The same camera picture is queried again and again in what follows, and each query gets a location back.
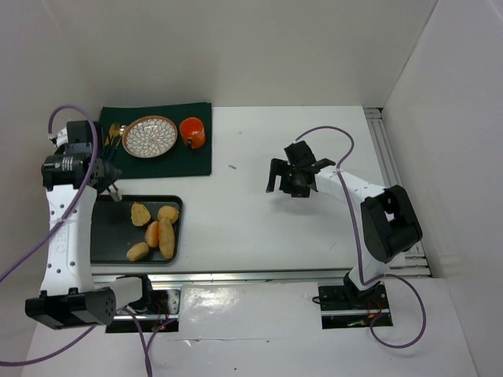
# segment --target decorative plate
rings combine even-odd
[[[168,118],[158,115],[145,116],[126,128],[123,147],[134,157],[151,159],[169,151],[177,137],[176,125]]]

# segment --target orange cup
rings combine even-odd
[[[187,118],[180,123],[180,134],[183,143],[190,149],[201,148],[206,142],[203,122],[198,118]]]

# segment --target green placemat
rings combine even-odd
[[[123,172],[121,179],[189,177],[211,174],[211,104],[174,104],[152,108],[102,108],[100,123],[103,134],[108,135],[112,123],[130,125],[148,115],[164,116],[178,128],[178,139],[173,148],[159,157],[139,159],[129,155],[122,143],[112,158],[112,164]],[[196,150],[188,149],[180,135],[182,120],[195,116],[203,121],[206,143]]]

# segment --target baking tray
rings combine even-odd
[[[146,206],[154,220],[162,206],[172,206],[180,211],[178,220],[173,224],[173,258],[164,259],[159,249],[151,249],[138,262],[127,260],[127,251],[136,243],[145,242],[146,227],[139,228],[131,223],[131,206],[135,202]],[[182,214],[183,202],[178,196],[123,195],[120,202],[114,202],[111,196],[99,196],[94,204],[91,224],[91,263],[152,265],[171,262],[178,251]]]

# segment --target white tabletop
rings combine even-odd
[[[421,294],[428,325],[407,350],[378,344],[368,328],[321,329],[316,283],[184,287],[178,333],[161,334],[150,357],[155,377],[413,376],[476,377],[446,282],[411,279]],[[403,344],[420,329],[410,289],[388,280],[394,326],[376,332]],[[28,359],[68,344],[83,329],[54,331],[37,324]],[[138,334],[93,330],[62,355],[23,368],[23,377],[145,375]]]
[[[345,170],[384,183],[361,107],[214,108],[211,176],[118,182],[124,194],[182,198],[177,258],[156,267],[94,266],[94,273],[352,268],[356,254],[344,203],[316,192],[309,199],[293,199],[278,191],[279,182],[276,192],[266,194],[270,160],[286,159],[285,147],[321,125],[353,135],[356,147]],[[331,130],[306,140],[317,159],[334,161],[350,145]]]

